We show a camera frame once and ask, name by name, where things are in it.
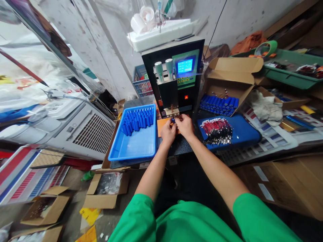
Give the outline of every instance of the blue lcd screen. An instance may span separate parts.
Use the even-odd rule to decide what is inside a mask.
[[[182,62],[177,63],[178,73],[190,72],[193,67],[193,59],[184,60]]]

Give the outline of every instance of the green plastic crate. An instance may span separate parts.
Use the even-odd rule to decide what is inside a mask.
[[[268,51],[269,47],[265,47],[263,51]],[[234,57],[248,57],[251,54],[255,53],[255,49],[252,49],[249,52],[240,53],[233,55]],[[300,54],[294,51],[277,49],[276,57],[270,58],[268,61],[265,61],[263,68],[260,70],[261,74],[270,79],[285,83],[290,86],[297,87],[299,89],[309,89],[315,84],[323,81],[323,78],[317,79],[313,77],[308,77],[295,73],[296,69],[303,65],[313,65],[319,64],[323,66],[323,58],[319,56],[313,56],[308,54]],[[278,62],[282,65],[293,65],[293,67],[288,66],[287,70],[281,70],[273,67],[266,66],[266,64],[271,62]]]

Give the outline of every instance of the green tape roll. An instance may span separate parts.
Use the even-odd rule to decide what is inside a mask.
[[[265,47],[266,45],[269,45],[269,51],[268,54],[266,56],[263,57],[268,57],[270,56],[272,53],[275,53],[276,49],[277,49],[277,41],[275,40],[271,40],[268,42],[264,42],[262,43],[260,46],[257,47],[257,49],[255,50],[255,55],[260,55],[262,56],[263,52],[262,49],[263,47]]]

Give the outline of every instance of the green shirt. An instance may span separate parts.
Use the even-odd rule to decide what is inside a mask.
[[[136,194],[109,242],[242,241],[218,215],[202,204],[179,201],[157,219],[153,211],[152,200]],[[245,241],[301,241],[255,195],[240,195],[233,212]]]

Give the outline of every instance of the spot welding machine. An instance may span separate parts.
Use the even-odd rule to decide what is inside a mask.
[[[176,117],[196,105],[203,71],[204,39],[173,41],[142,52],[162,118]]]

